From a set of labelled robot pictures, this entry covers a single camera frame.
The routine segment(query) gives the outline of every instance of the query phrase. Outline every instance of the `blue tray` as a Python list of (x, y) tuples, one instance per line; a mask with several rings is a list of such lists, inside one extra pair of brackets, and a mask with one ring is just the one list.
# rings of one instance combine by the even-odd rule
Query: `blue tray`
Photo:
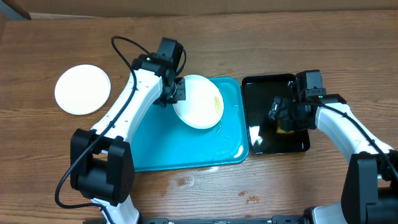
[(173, 106), (152, 105), (133, 137), (136, 172), (240, 163), (249, 154), (241, 87), (228, 77), (210, 79), (224, 101), (221, 121), (195, 129), (176, 115)]

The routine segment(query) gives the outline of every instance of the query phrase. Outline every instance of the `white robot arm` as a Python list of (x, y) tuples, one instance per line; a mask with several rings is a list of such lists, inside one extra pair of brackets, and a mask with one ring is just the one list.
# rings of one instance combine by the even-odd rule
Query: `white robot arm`
[[(388, 154), (390, 152), (389, 150), (392, 148), (378, 140), (378, 138), (366, 129), (362, 123), (356, 119), (348, 105), (342, 103), (329, 103), (326, 105), (347, 113), (348, 116), (353, 118), (366, 131), (384, 153)], [(315, 125), (332, 140), (348, 163), (350, 162), (352, 154), (359, 154), (360, 152), (379, 154), (352, 122), (332, 110), (318, 107)], [(341, 209), (341, 202), (314, 208), (312, 210), (312, 220), (313, 224), (347, 223)]]
[[(269, 118), (284, 131), (318, 128), (349, 163), (341, 201), (304, 216), (311, 224), (398, 223), (398, 153), (370, 133), (340, 95), (326, 94), (319, 70), (296, 74), (291, 87), (293, 99), (276, 96)], [(391, 180), (391, 187), (379, 189), (377, 178)]]
[[(348, 116), (353, 118), (366, 131), (366, 133), (375, 141), (384, 153), (388, 154), (389, 150), (392, 149), (389, 145), (380, 141), (367, 128), (365, 128), (365, 126), (356, 119), (347, 104), (328, 103), (326, 105), (343, 113), (347, 113)], [(378, 154), (352, 122), (332, 110), (318, 108), (315, 115), (315, 125), (331, 139), (348, 163), (352, 154), (359, 154), (360, 152)]]
[[(134, 133), (136, 132), (138, 125), (143, 119), (149, 106), (152, 105), (155, 100), (159, 99), (163, 91), (162, 77), (155, 75), (155, 73), (152, 71), (144, 69), (138, 69), (134, 72), (137, 77), (137, 90), (127, 108), (123, 111), (122, 115), (114, 124), (114, 128), (110, 129), (105, 134), (105, 137), (112, 139), (116, 138), (117, 136), (121, 136), (130, 144), (132, 137), (134, 136)], [(120, 111), (131, 94), (133, 84), (134, 79), (130, 73), (129, 81), (126, 87), (124, 87), (124, 90), (120, 94), (119, 98), (106, 113), (106, 115), (91, 128), (96, 130), (96, 134), (100, 134)]]

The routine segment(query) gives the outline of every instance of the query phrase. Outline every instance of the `white plate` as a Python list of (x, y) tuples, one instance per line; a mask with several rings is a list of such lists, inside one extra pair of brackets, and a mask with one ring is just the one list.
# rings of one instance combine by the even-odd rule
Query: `white plate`
[(200, 75), (187, 75), (186, 100), (173, 104), (178, 117), (187, 125), (207, 129), (216, 125), (224, 112), (224, 101), (217, 86)]
[(64, 111), (83, 115), (100, 109), (111, 93), (111, 82), (102, 69), (78, 65), (67, 70), (55, 85), (55, 100)]

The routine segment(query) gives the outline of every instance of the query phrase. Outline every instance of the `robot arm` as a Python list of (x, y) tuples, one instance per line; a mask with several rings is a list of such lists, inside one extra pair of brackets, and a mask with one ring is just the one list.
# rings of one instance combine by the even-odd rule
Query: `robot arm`
[[(183, 51), (177, 41), (163, 38), (157, 53), (140, 55), (131, 65), (137, 88), (130, 102), (126, 105), (134, 90), (131, 73), (126, 87), (105, 116), (90, 131), (78, 129), (72, 136), (71, 164), (91, 142), (97, 140), (98, 144), (72, 170), (71, 186), (92, 202), (102, 204), (114, 223), (135, 224), (140, 220), (129, 195), (134, 183), (130, 143), (150, 105), (166, 106), (185, 100), (184, 79), (176, 78)], [(100, 133), (122, 108), (113, 127), (100, 138)], [(108, 154), (107, 161), (93, 157), (101, 152)], [(104, 210), (102, 213), (106, 219), (101, 223), (110, 223)]]
[[(114, 124), (114, 127), (105, 134), (105, 137), (112, 139), (121, 136), (130, 144), (149, 106), (152, 105), (155, 100), (159, 99), (163, 90), (162, 77), (155, 75), (154, 72), (143, 69), (135, 70), (134, 72), (137, 77), (137, 90), (127, 108)], [(133, 82), (134, 79), (130, 73), (130, 78), (126, 87), (124, 87), (124, 90), (112, 108), (91, 128), (96, 130), (96, 134), (100, 134), (120, 111), (131, 94)]]
[[(333, 141), (349, 163), (341, 201), (307, 209), (300, 223), (397, 223), (398, 182), (392, 167), (398, 167), (398, 153), (370, 133), (340, 95), (326, 94), (320, 71), (298, 73), (291, 87), (293, 98), (276, 96), (269, 118), (280, 121), (280, 128), (284, 131), (318, 128)], [(380, 155), (368, 139), (384, 155)], [(386, 157), (392, 161), (392, 166), (386, 165)], [(378, 188), (378, 176), (391, 180), (391, 186)]]
[[(378, 140), (378, 138), (365, 128), (356, 119), (347, 104), (329, 103), (326, 105), (347, 113), (348, 116), (353, 118), (366, 131), (384, 153), (388, 154), (389, 150), (392, 149), (389, 145)], [(352, 122), (332, 110), (318, 107), (315, 114), (315, 125), (331, 139), (348, 163), (352, 154), (359, 154), (360, 152), (378, 154)]]

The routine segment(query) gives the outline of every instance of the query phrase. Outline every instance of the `wooden table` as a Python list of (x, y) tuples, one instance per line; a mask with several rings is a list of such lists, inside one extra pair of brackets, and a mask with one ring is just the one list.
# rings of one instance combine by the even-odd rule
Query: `wooden table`
[[(114, 35), (155, 51), (162, 37), (188, 52), (183, 75), (243, 77), (320, 69), (382, 141), (398, 148), (398, 11), (301, 12), (74, 21), (8, 21), (0, 45), (0, 222), (81, 223), (97, 208), (65, 210), (54, 190), (69, 166), (76, 128), (90, 129), (127, 81)], [(118, 43), (129, 60), (140, 51)], [(68, 68), (89, 63), (111, 79), (106, 106), (73, 116), (53, 91)], [(340, 199), (347, 163), (320, 131), (305, 154), (249, 155), (242, 163), (136, 175), (131, 192), (144, 217), (242, 218), (302, 214)], [(88, 200), (70, 188), (64, 203)]]

